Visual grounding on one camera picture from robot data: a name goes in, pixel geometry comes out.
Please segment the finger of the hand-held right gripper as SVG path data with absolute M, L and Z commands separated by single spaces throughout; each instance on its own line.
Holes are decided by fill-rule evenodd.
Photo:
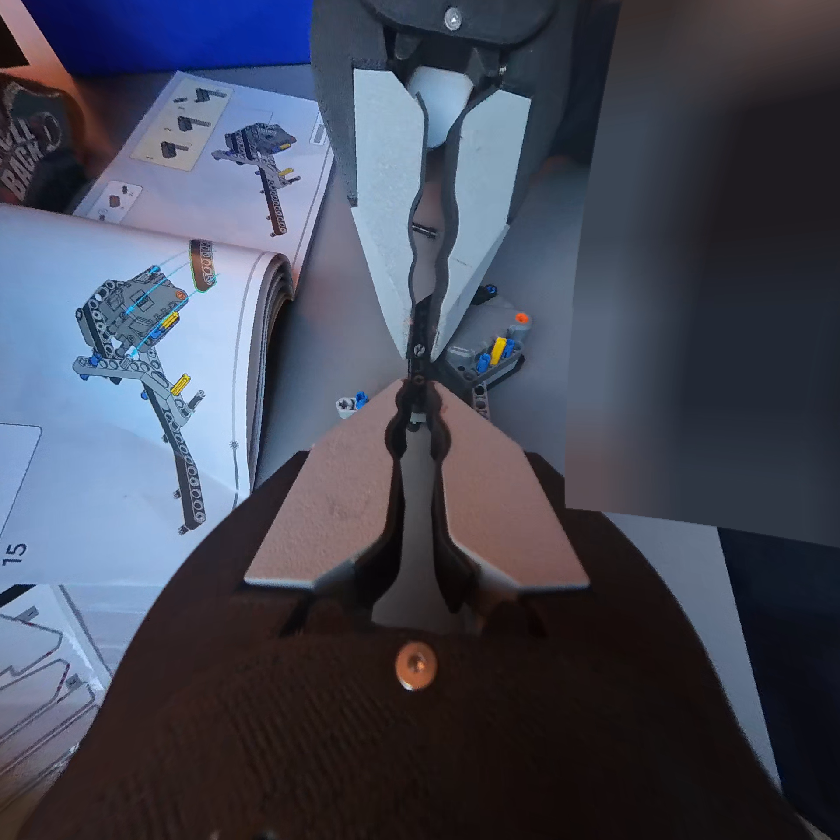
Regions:
M 531 100 L 497 89 L 455 121 L 444 147 L 444 241 L 429 305 L 429 360 L 460 324 L 509 230 L 508 216 Z
M 407 356 L 424 186 L 427 115 L 389 70 L 353 70 L 356 205 L 351 209 L 385 325 Z

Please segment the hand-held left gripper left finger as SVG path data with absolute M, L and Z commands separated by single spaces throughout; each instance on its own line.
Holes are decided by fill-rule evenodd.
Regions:
M 311 447 L 245 573 L 249 585 L 372 609 L 400 569 L 400 466 L 411 408 L 397 380 Z

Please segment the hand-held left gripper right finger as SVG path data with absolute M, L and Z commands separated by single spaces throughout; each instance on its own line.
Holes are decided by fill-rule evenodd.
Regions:
M 443 385 L 426 385 L 434 572 L 451 613 L 591 586 L 522 447 Z

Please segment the grey and black lego assembly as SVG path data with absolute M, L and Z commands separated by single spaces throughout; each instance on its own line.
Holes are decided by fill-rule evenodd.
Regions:
M 441 381 L 490 419 L 489 390 L 522 367 L 531 328 L 531 316 L 505 299 L 497 286 L 479 286 L 438 364 Z

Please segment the open lego instruction booklet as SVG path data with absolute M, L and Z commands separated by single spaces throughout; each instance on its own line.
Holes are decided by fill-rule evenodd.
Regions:
M 251 493 L 333 153 L 178 72 L 76 208 L 2 205 L 2 584 L 160 585 Z

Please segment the blue board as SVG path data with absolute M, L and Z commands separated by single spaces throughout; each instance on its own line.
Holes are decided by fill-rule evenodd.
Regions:
M 25 1 L 65 68 L 105 77 L 307 64 L 311 1 Z

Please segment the dark printed bag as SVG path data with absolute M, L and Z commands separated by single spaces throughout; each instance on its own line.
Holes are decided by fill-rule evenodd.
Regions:
M 1 75 L 1 200 L 64 213 L 88 183 L 85 123 L 75 99 Z

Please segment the white printed paper sheet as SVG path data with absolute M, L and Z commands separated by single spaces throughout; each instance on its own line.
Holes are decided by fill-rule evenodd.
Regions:
M 73 591 L 21 587 L 2 606 L 2 801 L 60 767 L 87 733 L 137 623 L 83 612 Z

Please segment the person's dark blue pants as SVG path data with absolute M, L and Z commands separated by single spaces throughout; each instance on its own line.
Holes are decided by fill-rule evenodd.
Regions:
M 839 549 L 718 534 L 782 789 L 839 838 Z

